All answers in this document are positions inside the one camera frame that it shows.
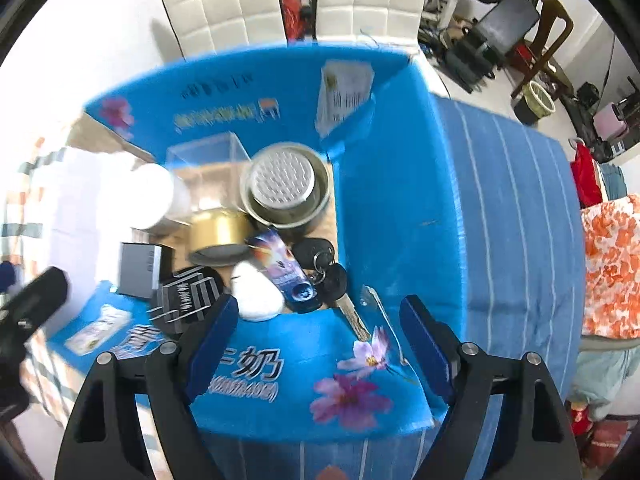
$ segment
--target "transparent container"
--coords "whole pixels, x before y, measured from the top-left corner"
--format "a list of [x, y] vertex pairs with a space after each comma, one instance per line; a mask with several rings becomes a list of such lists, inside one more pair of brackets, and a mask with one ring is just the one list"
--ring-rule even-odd
[[242, 210], [240, 176], [248, 164], [250, 159], [240, 140], [228, 132], [171, 146], [165, 167], [189, 189], [191, 215], [216, 208]]

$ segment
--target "metal key blade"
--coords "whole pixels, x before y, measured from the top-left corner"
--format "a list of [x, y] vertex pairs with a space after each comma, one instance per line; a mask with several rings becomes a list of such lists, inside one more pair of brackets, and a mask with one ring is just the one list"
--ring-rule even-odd
[[367, 327], [360, 319], [353, 301], [351, 301], [351, 298], [347, 294], [339, 300], [336, 300], [335, 304], [340, 309], [340, 312], [344, 314], [344, 317], [347, 318], [349, 325], [351, 325], [351, 329], [360, 341], [368, 341], [371, 339], [369, 330], [367, 330]]

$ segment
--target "gold cylindrical container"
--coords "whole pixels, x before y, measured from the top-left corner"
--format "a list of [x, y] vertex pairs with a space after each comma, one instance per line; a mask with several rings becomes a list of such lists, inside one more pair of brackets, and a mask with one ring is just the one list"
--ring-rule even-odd
[[255, 234], [242, 211], [217, 208], [196, 213], [189, 228], [189, 261], [193, 265], [225, 267], [248, 258], [244, 240]]

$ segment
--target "purple flower print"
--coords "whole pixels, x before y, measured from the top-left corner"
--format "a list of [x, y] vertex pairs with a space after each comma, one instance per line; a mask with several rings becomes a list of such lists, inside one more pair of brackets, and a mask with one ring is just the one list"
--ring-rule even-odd
[[374, 370], [387, 368], [386, 351], [389, 348], [389, 338], [385, 329], [375, 327], [371, 343], [356, 341], [353, 343], [353, 359], [338, 361], [338, 370], [356, 370], [353, 374], [357, 379], [370, 376]]
[[337, 416], [340, 425], [348, 430], [375, 428], [374, 413], [388, 413], [393, 406], [391, 399], [374, 393], [377, 389], [378, 386], [369, 381], [338, 374], [334, 374], [333, 379], [318, 381], [314, 391], [324, 397], [309, 406], [314, 422], [326, 424]]
[[109, 97], [101, 103], [98, 114], [124, 139], [133, 137], [129, 128], [133, 125], [131, 106], [124, 97]]

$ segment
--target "wooden chair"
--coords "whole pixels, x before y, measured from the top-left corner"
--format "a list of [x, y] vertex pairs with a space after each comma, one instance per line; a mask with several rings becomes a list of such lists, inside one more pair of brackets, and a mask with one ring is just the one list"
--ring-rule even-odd
[[[540, 0], [533, 0], [534, 6], [537, 6], [539, 1]], [[558, 50], [558, 48], [560, 48], [560, 46], [565, 42], [566, 38], [569, 37], [571, 31], [574, 30], [574, 22], [569, 17], [569, 14], [566, 12], [566, 9], [562, 6], [562, 3], [560, 3], [559, 0], [541, 1], [542, 12], [540, 12], [540, 22], [538, 23], [536, 37], [531, 43], [523, 41], [521, 44], [524, 45], [525, 48], [528, 48], [529, 53], [531, 54], [531, 59], [526, 59], [521, 53], [517, 52], [517, 50], [514, 50], [511, 54], [511, 65], [524, 74], [524, 79], [511, 93], [512, 98], [516, 97], [516, 95], [518, 95], [522, 90], [523, 86], [529, 83], [529, 81], [531, 81], [540, 71], [545, 72], [552, 81], [559, 84], [561, 87], [570, 91], [572, 90], [571, 83], [564, 74], [564, 71], [558, 66], [555, 60], [553, 60], [553, 54], [555, 54], [556, 50]], [[548, 49], [544, 50], [546, 42], [549, 39], [549, 34], [551, 33], [551, 28], [554, 26], [554, 23], [558, 18], [564, 21], [564, 30], [553, 44]], [[552, 62], [552, 65], [556, 69], [555, 72], [549, 68], [549, 61]]]

